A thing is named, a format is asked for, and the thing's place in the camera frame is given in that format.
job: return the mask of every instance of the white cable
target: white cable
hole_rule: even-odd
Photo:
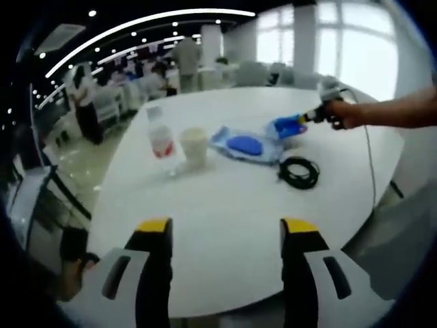
[[[358,99],[355,96],[355,93],[351,90],[346,88],[345,90],[349,91],[349,93],[352,95],[354,102],[358,104]],[[367,129],[367,125],[364,125],[364,131],[366,133],[366,140],[367,140],[367,151],[369,153],[369,164],[370,164],[370,174],[371,174],[371,183],[373,188],[373,202],[372,202],[372,210],[376,207],[376,181],[375,181],[375,169],[373,167],[373,157],[371,155],[371,146],[370,146],[370,136],[369,136],[369,130]]]

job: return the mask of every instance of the black cable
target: black cable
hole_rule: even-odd
[[[299,165],[307,169],[307,174],[295,174],[290,170],[293,165]],[[283,162],[279,163],[278,178],[286,181],[290,186],[300,189],[307,190],[314,188],[315,184],[319,180],[320,169],[318,165],[308,159],[303,157],[289,157]]]
[[[404,193],[402,193],[395,181],[390,181],[390,186],[393,188],[399,198],[405,198]]]

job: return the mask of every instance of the window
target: window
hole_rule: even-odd
[[[281,24],[291,25],[294,23],[294,10],[293,7],[285,7],[280,10],[281,13]]]
[[[364,3],[321,3],[317,34],[316,72],[376,100],[394,97],[398,52],[387,12]]]
[[[271,29],[279,26],[279,12],[265,12],[259,15],[258,29]]]
[[[340,81],[377,100],[388,100],[395,95],[396,43],[360,31],[345,30],[341,52]]]
[[[293,65],[294,59],[294,30],[287,29],[282,32],[281,60],[285,65]]]
[[[294,10],[290,5],[261,14],[257,20],[257,61],[292,65]]]
[[[318,9],[318,23],[338,23],[339,15],[337,11],[337,6],[335,3],[325,2],[319,3]]]
[[[257,61],[274,63],[279,61],[279,30],[258,32]]]
[[[345,25],[364,27],[388,36],[394,35],[391,17],[381,8],[360,3],[344,3],[341,10]]]

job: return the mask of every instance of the clear plastic bottle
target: clear plastic bottle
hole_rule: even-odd
[[[163,121],[163,110],[155,106],[146,109],[149,126],[147,134],[159,166],[166,174],[176,175],[178,157],[171,129]]]

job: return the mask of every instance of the white wall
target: white wall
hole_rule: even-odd
[[[220,57],[221,29],[220,25],[203,25],[202,36],[202,60],[206,67],[214,67],[216,59]]]
[[[225,56],[231,62],[255,61],[257,52],[256,19],[223,35]]]

